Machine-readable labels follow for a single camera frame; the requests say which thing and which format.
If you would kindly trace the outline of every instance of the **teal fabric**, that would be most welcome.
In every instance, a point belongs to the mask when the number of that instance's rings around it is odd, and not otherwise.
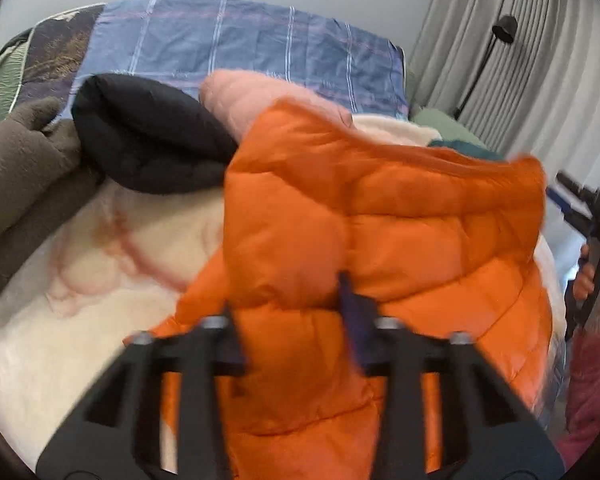
[[[451,148],[462,155],[481,158],[482,160],[494,160],[498,162],[504,160],[499,154],[487,150],[486,148],[482,148],[481,146],[476,146],[472,142],[465,142],[464,140],[432,140],[429,143],[429,147]]]
[[[464,142],[470,142],[475,146],[480,146],[484,149],[487,148],[484,142],[462,126],[462,124],[435,108],[423,108],[413,116],[411,121],[420,126],[428,126],[437,130],[444,140],[464,140]]]

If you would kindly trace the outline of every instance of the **black folded garment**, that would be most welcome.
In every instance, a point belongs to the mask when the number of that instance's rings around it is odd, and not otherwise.
[[[237,144],[193,97],[122,74],[88,78],[72,107],[83,152],[121,186],[154,194],[221,186]]]

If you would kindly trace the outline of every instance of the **hand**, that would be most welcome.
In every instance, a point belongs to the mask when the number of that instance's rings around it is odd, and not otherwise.
[[[580,255],[583,258],[589,256],[589,246],[584,244],[580,250]],[[596,268],[593,264],[584,264],[576,274],[576,279],[573,282],[573,297],[577,301],[584,301],[589,294],[593,292],[593,277],[596,273]]]

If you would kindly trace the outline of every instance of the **orange quilted fabric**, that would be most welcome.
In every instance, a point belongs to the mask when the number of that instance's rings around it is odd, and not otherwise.
[[[224,245],[155,329],[182,332],[224,300],[249,359],[218,380],[241,480],[366,480],[382,388],[350,358],[336,275],[418,332],[473,334],[531,405],[552,330],[533,252],[544,209],[538,161],[381,146],[291,102],[256,121],[225,181]],[[429,468],[440,463],[436,381],[424,380]],[[166,381],[173,426],[178,378]]]

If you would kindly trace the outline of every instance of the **pink sweater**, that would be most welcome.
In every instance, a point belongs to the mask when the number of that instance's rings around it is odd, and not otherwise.
[[[566,415],[568,434],[557,447],[570,468],[600,432],[600,332],[574,337]]]

